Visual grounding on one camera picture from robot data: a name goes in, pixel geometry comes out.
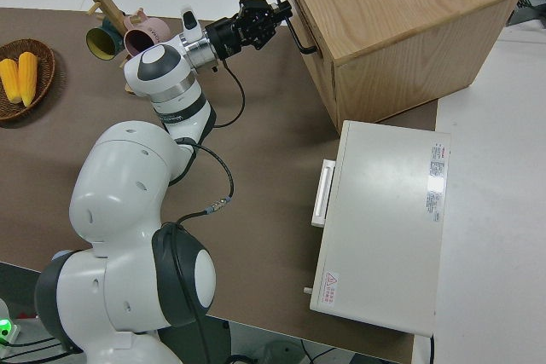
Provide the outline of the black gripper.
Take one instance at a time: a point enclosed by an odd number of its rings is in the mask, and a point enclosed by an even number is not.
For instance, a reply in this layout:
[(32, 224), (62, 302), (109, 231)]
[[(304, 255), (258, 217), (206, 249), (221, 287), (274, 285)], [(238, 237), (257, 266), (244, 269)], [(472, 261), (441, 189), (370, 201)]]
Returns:
[(262, 49), (276, 34), (283, 19), (293, 16), (288, 0), (267, 3), (266, 0), (240, 0), (239, 11), (232, 17), (223, 17), (205, 27), (206, 36), (221, 61), (252, 45)]

